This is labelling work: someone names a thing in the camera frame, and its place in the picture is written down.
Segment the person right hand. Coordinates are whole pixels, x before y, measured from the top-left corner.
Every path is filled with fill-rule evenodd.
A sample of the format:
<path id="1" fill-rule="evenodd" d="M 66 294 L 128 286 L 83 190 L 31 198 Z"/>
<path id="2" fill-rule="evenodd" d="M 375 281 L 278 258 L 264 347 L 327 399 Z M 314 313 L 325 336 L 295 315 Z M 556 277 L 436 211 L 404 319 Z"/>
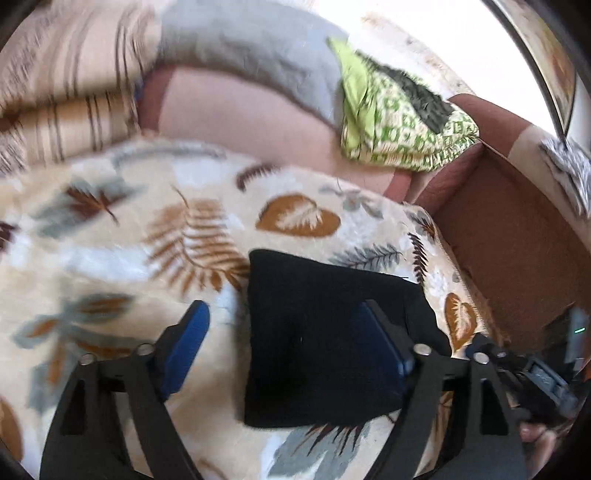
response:
<path id="1" fill-rule="evenodd" d="M 519 434 L 523 443 L 533 443 L 536 446 L 549 449 L 554 453 L 562 445 L 572 425 L 573 423 L 571 421 L 554 427 L 543 423 L 521 422 L 519 425 Z"/>

